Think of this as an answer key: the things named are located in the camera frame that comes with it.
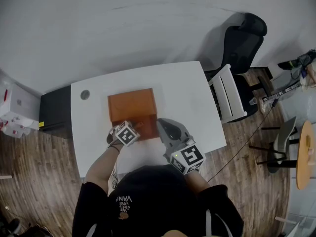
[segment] black chair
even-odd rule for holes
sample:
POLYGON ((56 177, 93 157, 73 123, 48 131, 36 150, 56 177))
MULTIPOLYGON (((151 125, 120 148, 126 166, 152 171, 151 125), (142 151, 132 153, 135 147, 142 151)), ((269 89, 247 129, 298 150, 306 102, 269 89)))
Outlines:
POLYGON ((252 91, 263 88, 267 96, 271 96, 268 85, 262 77, 258 77, 259 83, 249 86, 246 79, 238 74, 246 73, 263 42, 263 36, 267 34, 266 23, 258 16, 246 13, 241 26, 230 26, 225 32, 224 53, 221 67, 213 71, 204 71, 209 81, 226 64, 230 64, 234 81, 247 115, 233 120, 236 122, 245 119, 258 111, 257 105, 250 105, 249 101, 254 98, 252 91))

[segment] white chair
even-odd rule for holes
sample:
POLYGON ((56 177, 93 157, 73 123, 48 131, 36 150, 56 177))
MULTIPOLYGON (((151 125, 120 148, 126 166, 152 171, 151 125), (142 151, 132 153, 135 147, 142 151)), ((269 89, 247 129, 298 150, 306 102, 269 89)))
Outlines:
POLYGON ((209 82, 213 85, 221 111, 221 122, 227 123, 247 115, 230 70, 230 65, 223 67, 209 82))
POLYGON ((289 224, 292 224, 292 225, 295 225, 292 230, 290 232, 287 233, 287 235, 285 237, 295 237, 296 236, 296 232, 300 226, 300 222, 295 222, 295 221, 291 221, 291 220, 287 220, 287 219, 283 219, 283 218, 280 218, 280 217, 275 217, 275 220, 278 220, 278 221, 281 221, 281 222, 284 222, 284 223, 289 223, 289 224))

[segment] gray chair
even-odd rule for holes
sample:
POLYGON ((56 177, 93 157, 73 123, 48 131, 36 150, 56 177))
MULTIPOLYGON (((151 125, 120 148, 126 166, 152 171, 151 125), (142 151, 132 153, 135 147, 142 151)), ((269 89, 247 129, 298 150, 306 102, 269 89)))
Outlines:
POLYGON ((283 219, 280 217, 275 217, 276 220, 279 220, 281 222, 284 222, 286 224, 291 224, 291 225, 295 225, 286 235, 284 234, 280 234, 279 237, 295 237, 295 236, 299 236, 296 235, 299 227, 300 227, 300 222, 295 222, 295 221, 291 221, 291 220, 287 220, 287 219, 283 219))
POLYGON ((267 160, 257 162, 257 165, 277 162, 281 164, 283 160, 286 160, 286 154, 289 152, 289 146, 299 143, 299 139, 289 140, 289 137, 297 133, 295 127, 296 117, 291 118, 285 122, 281 127, 263 127, 262 130, 279 130, 276 139, 270 143, 270 148, 260 148, 249 145, 249 148, 262 150, 268 152, 267 160))

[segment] white box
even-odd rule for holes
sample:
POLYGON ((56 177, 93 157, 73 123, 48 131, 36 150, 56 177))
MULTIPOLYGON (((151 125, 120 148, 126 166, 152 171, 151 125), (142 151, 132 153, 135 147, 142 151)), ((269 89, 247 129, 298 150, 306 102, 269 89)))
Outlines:
POLYGON ((175 166, 184 175, 199 168, 204 161, 205 154, 198 150, 196 143, 170 155, 170 164, 175 166))
POLYGON ((115 135, 127 147, 140 137, 139 133, 127 121, 115 128, 115 135))
POLYGON ((38 124, 39 115, 40 99, 16 84, 11 85, 6 100, 0 106, 0 118, 33 128, 34 123, 38 124))

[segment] cable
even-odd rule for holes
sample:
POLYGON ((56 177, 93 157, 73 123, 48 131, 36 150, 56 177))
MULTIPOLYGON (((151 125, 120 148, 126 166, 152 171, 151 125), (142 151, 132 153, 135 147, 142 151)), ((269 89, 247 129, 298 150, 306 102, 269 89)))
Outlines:
POLYGON ((15 213, 11 212, 10 210, 6 210, 6 211, 7 211, 8 213, 10 213, 10 214, 12 214, 12 215, 16 216, 16 217, 19 217, 19 218, 24 219, 24 220, 26 220, 26 221, 27 221, 27 219, 26 219, 26 218, 24 218, 24 217, 22 217, 22 216, 19 216, 19 215, 15 214, 15 213))
POLYGON ((312 83, 310 83, 310 84, 301 84, 301 83, 300 83, 300 85, 301 85, 301 86, 309 87, 310 89, 312 89, 312 88, 315 88, 315 87, 316 87, 316 85, 312 87, 312 85, 313 85, 313 84, 314 84, 313 82, 312 82, 312 83))
POLYGON ((293 77, 292 70, 290 70, 290 72, 291 72, 291 77, 292 77, 293 80, 297 80, 297 79, 300 77, 303 68, 304 68, 304 67, 302 66, 300 72, 298 73, 297 78, 294 78, 294 77, 293 77))
POLYGON ((253 132, 253 134, 250 136, 250 138, 246 141, 246 143, 241 147, 241 149, 239 149, 239 151, 233 156, 233 158, 231 158, 228 163, 226 163, 224 165, 224 167, 221 168, 220 171, 218 171, 211 179, 209 179, 207 182, 211 181, 215 176, 217 176, 218 173, 220 173, 239 153, 240 151, 244 148, 244 146, 247 145, 247 143, 249 142, 249 140, 253 137, 253 135, 256 133, 256 131, 258 131, 259 127, 262 125, 263 121, 266 120, 267 116, 269 115, 269 113, 271 112, 271 110, 273 109, 274 106, 276 106, 277 102, 278 102, 278 99, 280 97, 278 97, 277 99, 275 99, 272 103, 272 107, 271 109, 269 110, 269 112, 267 113, 267 115, 263 118, 263 120, 261 121, 260 125, 258 125, 257 129, 253 132))

